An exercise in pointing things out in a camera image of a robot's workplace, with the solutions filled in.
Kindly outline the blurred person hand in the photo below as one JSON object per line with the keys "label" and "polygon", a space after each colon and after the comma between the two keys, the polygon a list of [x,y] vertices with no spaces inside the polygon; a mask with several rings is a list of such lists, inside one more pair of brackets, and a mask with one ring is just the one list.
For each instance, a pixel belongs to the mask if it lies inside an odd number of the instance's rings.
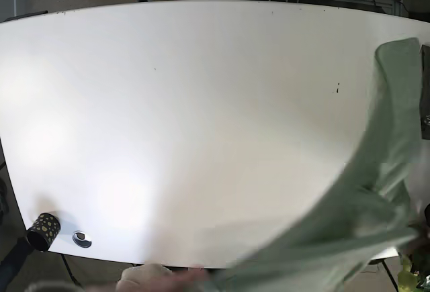
{"label": "blurred person hand", "polygon": [[160,264],[132,266],[122,271],[121,277],[114,283],[93,284],[84,291],[201,291],[197,285],[208,279],[208,272],[203,268],[188,268],[171,271]]}

